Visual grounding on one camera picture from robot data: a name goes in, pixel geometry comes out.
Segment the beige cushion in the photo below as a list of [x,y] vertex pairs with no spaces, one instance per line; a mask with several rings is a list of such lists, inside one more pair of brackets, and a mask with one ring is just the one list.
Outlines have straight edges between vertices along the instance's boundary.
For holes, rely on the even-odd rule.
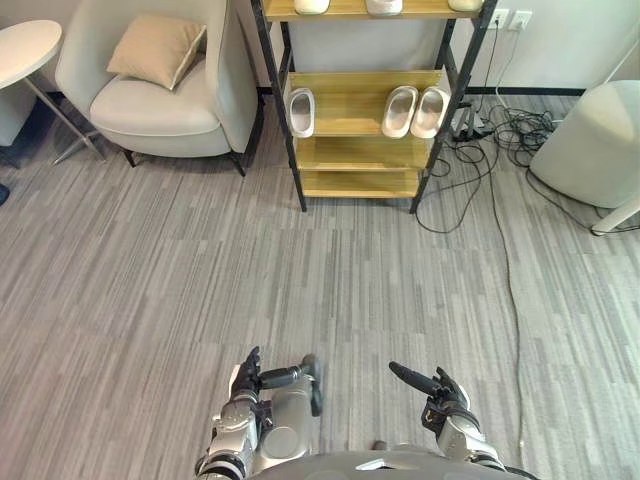
[[193,62],[205,29],[179,18],[140,15],[120,39],[107,71],[173,90]]
[[125,135],[195,135],[220,126],[206,88],[204,60],[187,72],[174,92],[117,76],[98,93],[89,114],[96,127]]

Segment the wall socket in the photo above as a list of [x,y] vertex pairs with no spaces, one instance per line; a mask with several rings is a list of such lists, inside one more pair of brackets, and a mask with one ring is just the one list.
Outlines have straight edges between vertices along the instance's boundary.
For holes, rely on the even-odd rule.
[[517,10],[516,13],[513,14],[513,18],[509,24],[509,30],[524,30],[527,28],[527,24],[529,20],[531,20],[532,15],[533,12],[531,10]]
[[493,11],[493,16],[491,17],[491,21],[489,22],[489,26],[487,27],[489,30],[493,30],[496,28],[496,20],[498,21],[497,28],[504,28],[505,23],[507,23],[507,17],[509,16],[508,8],[496,8]]

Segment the white slipper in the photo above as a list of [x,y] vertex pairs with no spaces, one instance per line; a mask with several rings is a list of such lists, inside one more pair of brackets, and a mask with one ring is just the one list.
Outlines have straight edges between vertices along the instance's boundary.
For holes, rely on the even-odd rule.
[[402,138],[407,134],[418,95],[414,87],[398,87],[389,94],[382,119],[383,134],[390,138]]
[[291,133],[300,138],[313,135],[316,102],[308,88],[298,88],[289,97],[289,124]]
[[293,6],[300,15],[320,15],[329,9],[329,0],[295,0]]
[[449,0],[449,8],[458,12],[475,12],[482,7],[482,0]]
[[398,15],[402,13],[402,0],[367,0],[367,11],[376,16]]
[[429,87],[423,93],[411,122],[411,133],[419,138],[433,138],[440,130],[449,105],[449,94]]

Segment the white round table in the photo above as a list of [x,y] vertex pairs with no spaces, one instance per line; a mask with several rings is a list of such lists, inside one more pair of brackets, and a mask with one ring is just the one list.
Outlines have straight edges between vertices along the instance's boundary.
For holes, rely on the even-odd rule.
[[29,75],[58,53],[61,38],[62,28],[51,20],[32,20],[0,30],[0,88],[19,81],[25,82],[38,98],[78,136],[78,140],[67,148],[54,164],[67,158],[83,143],[99,158],[103,158],[90,138],[98,132],[82,133],[51,98],[29,78]]

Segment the wooden shelf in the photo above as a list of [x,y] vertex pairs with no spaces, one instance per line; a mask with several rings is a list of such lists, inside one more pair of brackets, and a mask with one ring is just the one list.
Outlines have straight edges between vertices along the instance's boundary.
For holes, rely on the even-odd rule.
[[291,73],[291,88],[311,89],[316,102],[314,136],[382,135],[387,96],[399,85],[418,90],[440,81],[438,70],[363,73]]
[[307,197],[412,198],[418,190],[416,171],[301,172],[300,175]]
[[425,168],[427,141],[413,136],[311,137],[298,139],[296,158],[301,171],[400,172]]
[[272,22],[322,21],[372,18],[475,18],[478,12],[456,12],[447,0],[403,0],[402,13],[391,17],[373,17],[365,0],[331,0],[322,15],[298,15],[293,0],[264,0],[265,15]]

